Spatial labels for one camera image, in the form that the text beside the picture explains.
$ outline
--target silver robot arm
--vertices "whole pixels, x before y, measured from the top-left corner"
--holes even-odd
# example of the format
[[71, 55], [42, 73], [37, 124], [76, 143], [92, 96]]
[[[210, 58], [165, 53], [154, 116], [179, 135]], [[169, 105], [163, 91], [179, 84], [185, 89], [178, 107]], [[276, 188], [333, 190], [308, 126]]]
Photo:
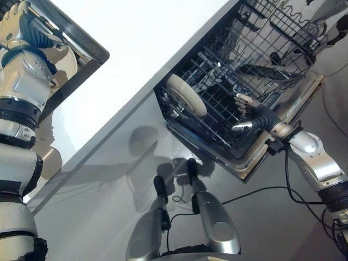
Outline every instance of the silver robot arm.
[[153, 180], [157, 198], [150, 211], [136, 223], [128, 242], [126, 261], [149, 261], [160, 256], [162, 231], [169, 230], [170, 219], [166, 210], [168, 197], [163, 179], [156, 176]]
[[39, 48], [53, 42], [31, 26], [28, 7], [15, 4], [0, 22], [0, 44], [8, 50], [0, 72], [0, 261], [43, 261], [47, 253], [23, 196], [42, 170], [42, 158], [30, 149], [54, 73]]
[[236, 101], [241, 110], [253, 117], [251, 121], [233, 126], [232, 130], [265, 129], [275, 139], [274, 143], [268, 142], [270, 147], [276, 142], [289, 145], [289, 156], [305, 180], [320, 196], [338, 226], [348, 228], [348, 178], [325, 152], [320, 138], [281, 122], [272, 110], [248, 96], [237, 94]]
[[208, 247], [215, 253], [240, 254], [237, 230], [221, 202], [207, 192], [204, 183], [198, 178], [196, 160], [188, 160], [188, 173], [193, 188], [192, 208], [200, 214]]

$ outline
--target gray floor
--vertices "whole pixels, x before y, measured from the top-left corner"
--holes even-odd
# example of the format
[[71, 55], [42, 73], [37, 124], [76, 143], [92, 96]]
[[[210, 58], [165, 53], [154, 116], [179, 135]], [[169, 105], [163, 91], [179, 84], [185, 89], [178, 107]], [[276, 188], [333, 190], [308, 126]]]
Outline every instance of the gray floor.
[[[313, 71], [330, 74], [348, 62], [348, 38], [322, 53]], [[348, 67], [326, 80], [327, 107], [348, 132]], [[319, 92], [301, 115], [304, 128], [318, 135], [327, 152], [347, 170], [348, 139], [327, 117]], [[202, 155], [193, 155], [165, 128], [154, 97], [144, 103], [35, 216], [48, 240], [48, 260], [124, 260], [131, 232], [154, 199], [153, 176], [183, 173], [183, 159], [198, 157], [208, 190], [219, 200], [267, 186], [285, 185], [284, 154], [268, 157], [247, 184]], [[291, 184], [305, 199], [318, 200], [290, 161]], [[174, 195], [190, 200], [191, 189], [173, 183], [170, 216], [189, 213]], [[262, 191], [226, 205], [238, 229], [241, 260], [344, 260], [305, 206], [285, 190]], [[321, 214], [322, 207], [313, 207]], [[172, 224], [170, 249], [204, 243], [199, 216], [180, 216]], [[161, 251], [165, 251], [165, 235]]]

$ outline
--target wire rack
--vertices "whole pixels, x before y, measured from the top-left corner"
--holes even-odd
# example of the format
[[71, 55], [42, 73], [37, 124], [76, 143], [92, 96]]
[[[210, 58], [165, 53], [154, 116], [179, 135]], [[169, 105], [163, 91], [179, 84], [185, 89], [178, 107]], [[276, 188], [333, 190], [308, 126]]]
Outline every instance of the wire rack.
[[280, 0], [243, 0], [211, 32], [172, 71], [198, 93], [208, 114], [191, 114], [163, 82], [157, 97], [167, 120], [239, 157], [257, 131], [231, 132], [243, 118], [234, 95], [242, 92], [271, 107], [304, 79], [320, 44], [318, 28]]

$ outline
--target dishwasher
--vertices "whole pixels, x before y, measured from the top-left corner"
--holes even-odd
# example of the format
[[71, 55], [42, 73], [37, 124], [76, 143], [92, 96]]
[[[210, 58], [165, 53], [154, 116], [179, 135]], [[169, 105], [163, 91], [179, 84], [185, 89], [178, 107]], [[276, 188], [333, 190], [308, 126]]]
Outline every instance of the dishwasher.
[[[318, 30], [284, 1], [239, 1], [154, 88], [168, 129], [247, 182], [267, 155], [270, 135], [231, 131], [245, 117], [233, 94], [251, 96], [295, 125], [324, 80], [309, 70], [325, 41]], [[172, 80], [188, 86], [201, 107]]]

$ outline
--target countertop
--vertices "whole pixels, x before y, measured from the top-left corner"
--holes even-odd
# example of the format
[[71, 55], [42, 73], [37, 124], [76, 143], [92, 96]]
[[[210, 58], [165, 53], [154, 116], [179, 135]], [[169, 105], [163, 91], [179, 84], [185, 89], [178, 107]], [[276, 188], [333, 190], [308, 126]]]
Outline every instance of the countertop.
[[[50, 146], [48, 154], [59, 152], [62, 168], [52, 179], [40, 178], [29, 195], [41, 192], [35, 205], [122, 125], [237, 0], [52, 2], [110, 58], [42, 123], [52, 126], [52, 142], [46, 140], [45, 146]], [[48, 180], [51, 185], [43, 191]]]

